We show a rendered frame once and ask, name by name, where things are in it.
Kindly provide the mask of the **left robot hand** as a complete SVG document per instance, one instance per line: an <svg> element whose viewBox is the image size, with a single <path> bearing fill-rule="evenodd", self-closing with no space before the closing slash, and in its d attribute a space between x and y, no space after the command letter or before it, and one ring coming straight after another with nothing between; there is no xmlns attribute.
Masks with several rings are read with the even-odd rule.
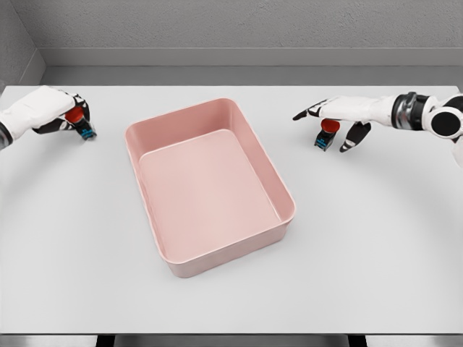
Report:
<svg viewBox="0 0 463 347"><path fill-rule="evenodd" d="M29 129L38 134L75 129L64 115L76 106L83 106L90 115L88 103L80 95L49 86L39 87L11 106L22 106L25 109Z"/></svg>

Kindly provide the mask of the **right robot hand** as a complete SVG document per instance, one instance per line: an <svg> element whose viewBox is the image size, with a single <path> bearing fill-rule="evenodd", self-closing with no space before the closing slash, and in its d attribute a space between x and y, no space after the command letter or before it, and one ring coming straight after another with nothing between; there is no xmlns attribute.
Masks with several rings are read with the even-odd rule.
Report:
<svg viewBox="0 0 463 347"><path fill-rule="evenodd" d="M371 122L389 125L390 116L379 106L379 100L363 97L339 96L322 100L315 105L299 112L292 118L293 121L312 116L323 119L333 119L340 122L352 121L353 125L339 148L344 153L356 147L364 140L371 130Z"/></svg>

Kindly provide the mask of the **pink rectangular basket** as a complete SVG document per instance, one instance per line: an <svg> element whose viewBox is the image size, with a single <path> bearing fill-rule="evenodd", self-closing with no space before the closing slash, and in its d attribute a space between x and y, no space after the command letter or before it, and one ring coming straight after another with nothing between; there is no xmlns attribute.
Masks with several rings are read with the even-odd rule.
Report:
<svg viewBox="0 0 463 347"><path fill-rule="evenodd" d="M175 276L284 238L295 201L233 100L137 121L124 139L158 252Z"/></svg>

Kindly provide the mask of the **red-button industrial switch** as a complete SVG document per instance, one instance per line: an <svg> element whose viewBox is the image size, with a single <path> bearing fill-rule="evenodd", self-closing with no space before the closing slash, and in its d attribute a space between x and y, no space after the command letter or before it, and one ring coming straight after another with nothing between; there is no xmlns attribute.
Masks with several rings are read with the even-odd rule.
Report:
<svg viewBox="0 0 463 347"><path fill-rule="evenodd" d="M327 151L341 125L337 120L323 119L320 126L321 130L315 139L314 146L319 147L323 151Z"/></svg>
<svg viewBox="0 0 463 347"><path fill-rule="evenodd" d="M84 140L97 136L93 125L90 123L89 112L83 106L76 106L65 113L64 118L75 128Z"/></svg>

